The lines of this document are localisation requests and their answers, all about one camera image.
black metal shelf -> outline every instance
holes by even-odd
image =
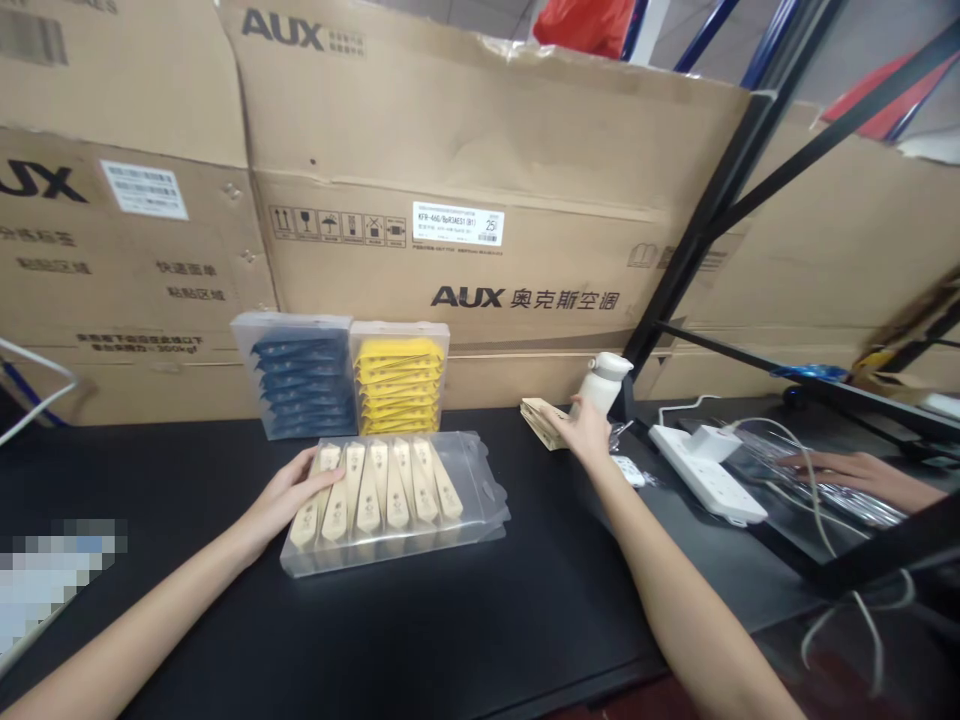
[[[634,411],[632,381],[651,357],[663,333],[766,372],[781,368],[781,364],[773,360],[670,323],[700,264],[713,243],[725,232],[960,49],[960,19],[957,19],[738,200],[757,161],[789,108],[796,88],[845,4],[846,0],[811,1],[803,3],[796,12],[783,42],[761,79],[760,89],[752,94],[739,126],[626,345],[624,357],[633,363],[634,370],[624,381],[615,413],[620,416],[618,419],[634,420],[635,428],[642,428],[643,423],[639,422]],[[960,315],[960,304],[956,314]],[[956,324],[956,318],[952,314],[944,323],[950,320]],[[909,353],[902,354],[902,359],[909,361],[915,357],[914,353],[922,352],[937,342],[954,345],[940,340],[942,334],[943,332],[931,333],[926,340],[911,347]],[[823,402],[827,407],[878,413],[925,438],[960,442],[960,424],[946,418],[844,384],[799,375],[787,376],[787,379],[800,384],[805,395]],[[636,434],[641,435],[642,430],[637,430]],[[767,529],[763,528],[755,534],[761,539],[766,537],[765,542],[771,550],[797,568],[798,572],[825,595],[835,597],[942,552],[957,542],[953,528],[958,524],[960,493],[955,493],[823,565],[812,560],[798,562],[797,553],[802,555],[802,552],[790,547],[785,538],[774,537],[776,532],[767,532]]]

plastic bag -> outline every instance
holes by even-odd
[[[533,26],[541,45],[620,59],[634,0],[550,0]]]

black tabletop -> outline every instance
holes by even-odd
[[[299,580],[280,537],[200,619],[125,713],[191,717],[537,717],[666,671],[589,482],[516,409],[449,412],[475,430],[509,493],[493,542]],[[0,681],[0,708],[103,630],[235,520],[308,441],[259,422],[23,433],[0,453],[8,534],[55,519],[126,520],[128,551],[64,609]],[[746,532],[685,496],[662,460],[641,495],[750,631],[817,604]]]

hand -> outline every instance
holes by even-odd
[[[867,453],[836,455],[834,453],[810,453],[815,468],[828,470],[818,473],[817,482],[827,482],[862,490],[873,495],[908,515],[919,512],[946,497],[946,493],[927,485],[887,465]],[[806,477],[807,464],[803,455],[791,455],[777,460],[778,465],[797,468]]]
[[[235,543],[247,565],[260,557],[267,543],[307,500],[343,477],[344,469],[337,468],[308,478],[316,454],[316,447],[304,450],[280,468],[250,509],[224,533]]]
[[[588,470],[610,457],[610,423],[589,400],[574,395],[580,406],[576,420],[563,420],[554,413],[541,413],[563,438],[567,447]]]

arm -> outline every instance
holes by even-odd
[[[836,455],[812,452],[810,460],[816,468],[827,471],[817,474],[818,483],[833,483],[861,490],[907,515],[920,512],[947,496],[942,490],[912,478],[867,453]],[[777,464],[796,468],[803,478],[807,477],[807,463],[803,455],[781,458]]]
[[[316,449],[274,476],[226,532],[187,560],[97,635],[0,720],[115,718],[233,580],[256,560],[300,506],[343,470],[304,480]]]
[[[610,425],[579,397],[576,421],[544,414],[583,463],[674,675],[705,717],[803,718],[733,613],[610,459]]]

